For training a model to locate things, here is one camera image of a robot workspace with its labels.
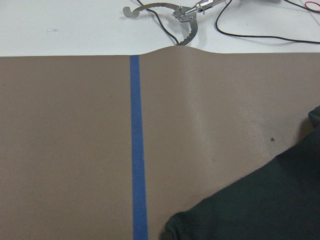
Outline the brown table mat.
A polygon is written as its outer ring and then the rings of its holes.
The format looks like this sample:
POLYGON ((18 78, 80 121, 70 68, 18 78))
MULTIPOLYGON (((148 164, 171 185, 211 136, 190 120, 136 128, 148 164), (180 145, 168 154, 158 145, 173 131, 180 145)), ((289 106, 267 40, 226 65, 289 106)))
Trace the brown table mat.
POLYGON ((320 55, 2 57, 0 237, 157 240, 312 131, 320 55))

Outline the metal reacher grabber tool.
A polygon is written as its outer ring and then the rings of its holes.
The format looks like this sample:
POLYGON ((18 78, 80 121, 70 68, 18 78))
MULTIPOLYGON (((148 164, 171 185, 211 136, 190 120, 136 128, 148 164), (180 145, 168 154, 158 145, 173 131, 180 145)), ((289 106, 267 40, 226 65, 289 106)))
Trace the metal reacher grabber tool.
POLYGON ((175 39, 178 46, 186 46, 195 38, 198 32, 197 14, 205 12, 222 2, 223 0, 201 0, 192 7, 176 5, 168 2, 154 2, 142 4, 134 10, 131 10, 129 6, 125 6, 123 7, 122 12, 125 17, 133 19, 137 18, 140 15, 140 12, 144 10, 155 13, 152 8, 167 8, 173 10, 172 16, 174 18, 176 18, 180 23, 189 23, 190 25, 190 32, 183 41, 178 42, 178 40, 175 39))

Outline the black graphic t-shirt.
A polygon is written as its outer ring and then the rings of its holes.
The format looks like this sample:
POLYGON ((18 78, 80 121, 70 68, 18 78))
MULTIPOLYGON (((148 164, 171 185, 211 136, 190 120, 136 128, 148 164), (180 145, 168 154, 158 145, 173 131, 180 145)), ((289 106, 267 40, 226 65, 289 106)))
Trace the black graphic t-shirt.
POLYGON ((320 110, 313 131, 269 163, 165 224, 163 240, 317 240, 320 110))

